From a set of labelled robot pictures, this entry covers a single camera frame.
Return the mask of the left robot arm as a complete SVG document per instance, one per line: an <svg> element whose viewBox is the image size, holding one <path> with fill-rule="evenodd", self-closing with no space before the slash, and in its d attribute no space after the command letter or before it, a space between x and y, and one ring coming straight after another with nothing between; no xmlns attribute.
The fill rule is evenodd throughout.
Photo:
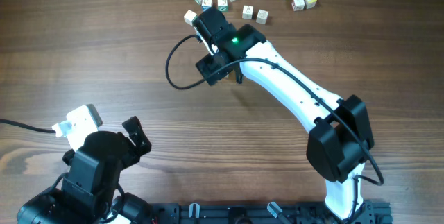
<svg viewBox="0 0 444 224"><path fill-rule="evenodd" d="M68 172L24 204L18 223L151 223L153 208L123 191L121 172L151 151L137 117L123 122L127 131L97 131L63 160Z"/></svg>

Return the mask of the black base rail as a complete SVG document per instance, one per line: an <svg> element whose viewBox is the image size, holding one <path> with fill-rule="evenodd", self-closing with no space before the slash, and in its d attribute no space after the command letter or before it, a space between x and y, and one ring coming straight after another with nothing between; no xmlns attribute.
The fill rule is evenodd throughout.
<svg viewBox="0 0 444 224"><path fill-rule="evenodd" d="M154 224L393 224L389 203L369 200L355 211L352 220L341 220L322 202L305 202L294 205L190 205L154 204L149 223Z"/></svg>

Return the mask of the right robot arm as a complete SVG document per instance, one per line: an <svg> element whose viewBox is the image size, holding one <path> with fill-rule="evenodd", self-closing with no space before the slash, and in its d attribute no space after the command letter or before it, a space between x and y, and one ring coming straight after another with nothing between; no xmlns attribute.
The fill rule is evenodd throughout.
<svg viewBox="0 0 444 224"><path fill-rule="evenodd" d="M200 15L189 11L184 20L194 27L209 53L196 63L209 85L235 72L266 89L302 124L309 135L306 156L325 179L327 208L349 221L364 200L361 173L374 146L366 104L347 99L312 82L289 64L250 24L236 29L222 12L209 8Z"/></svg>

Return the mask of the red Y block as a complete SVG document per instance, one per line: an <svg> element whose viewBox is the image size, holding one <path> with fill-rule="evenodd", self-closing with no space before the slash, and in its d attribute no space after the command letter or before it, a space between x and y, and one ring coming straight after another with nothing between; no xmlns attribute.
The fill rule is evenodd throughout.
<svg viewBox="0 0 444 224"><path fill-rule="evenodd" d="M292 0L291 6L293 11L303 10L305 8L305 0Z"/></svg>

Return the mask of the yellow top block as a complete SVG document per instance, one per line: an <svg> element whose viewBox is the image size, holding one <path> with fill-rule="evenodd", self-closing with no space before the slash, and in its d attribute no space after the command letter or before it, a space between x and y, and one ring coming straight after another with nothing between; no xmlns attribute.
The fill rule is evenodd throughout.
<svg viewBox="0 0 444 224"><path fill-rule="evenodd" d="M305 0L306 9L313 8L316 5L317 0Z"/></svg>

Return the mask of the blue D block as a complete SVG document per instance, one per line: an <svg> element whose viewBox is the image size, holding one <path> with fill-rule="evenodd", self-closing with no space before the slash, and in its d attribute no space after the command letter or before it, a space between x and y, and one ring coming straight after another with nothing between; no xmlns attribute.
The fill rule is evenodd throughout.
<svg viewBox="0 0 444 224"><path fill-rule="evenodd" d="M268 11L266 11L266 10L259 10L257 12L256 22L258 24L265 24L267 19L268 19Z"/></svg>

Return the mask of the bee picture block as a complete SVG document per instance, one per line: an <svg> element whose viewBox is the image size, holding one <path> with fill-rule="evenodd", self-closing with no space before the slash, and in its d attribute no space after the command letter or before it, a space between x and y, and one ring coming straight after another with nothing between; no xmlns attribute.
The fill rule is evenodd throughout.
<svg viewBox="0 0 444 224"><path fill-rule="evenodd" d="M253 6L245 5L242 10L242 18L243 19L252 19L253 18Z"/></svg>

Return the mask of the green N block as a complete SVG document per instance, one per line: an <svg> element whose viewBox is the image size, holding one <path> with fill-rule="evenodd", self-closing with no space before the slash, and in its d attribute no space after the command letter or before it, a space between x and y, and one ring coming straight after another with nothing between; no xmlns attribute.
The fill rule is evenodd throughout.
<svg viewBox="0 0 444 224"><path fill-rule="evenodd" d="M217 8L221 12L228 11L228 0L217 0Z"/></svg>

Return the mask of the blue Z block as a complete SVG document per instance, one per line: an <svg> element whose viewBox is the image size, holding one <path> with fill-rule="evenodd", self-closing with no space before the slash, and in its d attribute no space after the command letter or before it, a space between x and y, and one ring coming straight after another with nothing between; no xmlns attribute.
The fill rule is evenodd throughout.
<svg viewBox="0 0 444 224"><path fill-rule="evenodd" d="M201 7L203 11L210 9L213 6L213 0L202 0Z"/></svg>

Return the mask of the green corner white block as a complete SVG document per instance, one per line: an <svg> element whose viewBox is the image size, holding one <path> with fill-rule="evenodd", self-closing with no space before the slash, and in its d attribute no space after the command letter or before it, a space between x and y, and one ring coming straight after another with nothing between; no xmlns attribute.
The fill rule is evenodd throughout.
<svg viewBox="0 0 444 224"><path fill-rule="evenodd" d="M192 11L192 10L188 10L185 15L184 15L184 21L185 23L189 24L190 26L193 25L193 21L197 18L197 14Z"/></svg>

